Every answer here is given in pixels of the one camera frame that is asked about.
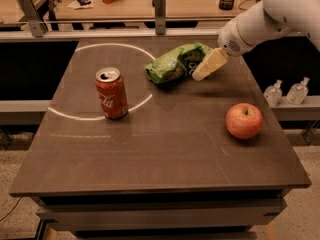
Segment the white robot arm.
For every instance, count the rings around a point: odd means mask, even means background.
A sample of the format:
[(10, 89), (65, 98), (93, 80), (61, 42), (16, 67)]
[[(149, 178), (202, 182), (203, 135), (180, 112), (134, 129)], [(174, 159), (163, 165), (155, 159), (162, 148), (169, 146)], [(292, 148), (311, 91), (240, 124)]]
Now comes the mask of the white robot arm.
[(320, 0), (260, 0), (220, 29), (218, 48), (206, 54), (192, 77), (201, 81), (221, 68), (229, 56), (241, 56), (291, 32), (304, 34), (320, 50)]

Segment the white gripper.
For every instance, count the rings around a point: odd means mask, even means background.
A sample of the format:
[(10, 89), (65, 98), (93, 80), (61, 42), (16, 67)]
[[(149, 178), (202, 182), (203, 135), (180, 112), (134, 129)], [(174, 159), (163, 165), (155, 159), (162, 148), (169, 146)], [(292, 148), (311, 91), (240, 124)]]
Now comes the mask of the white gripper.
[(230, 56), (241, 56), (258, 44), (271, 40), (277, 23), (264, 11), (246, 11), (229, 21), (221, 30), (218, 44), (221, 48), (211, 49), (192, 73), (196, 81), (201, 81), (221, 68)]

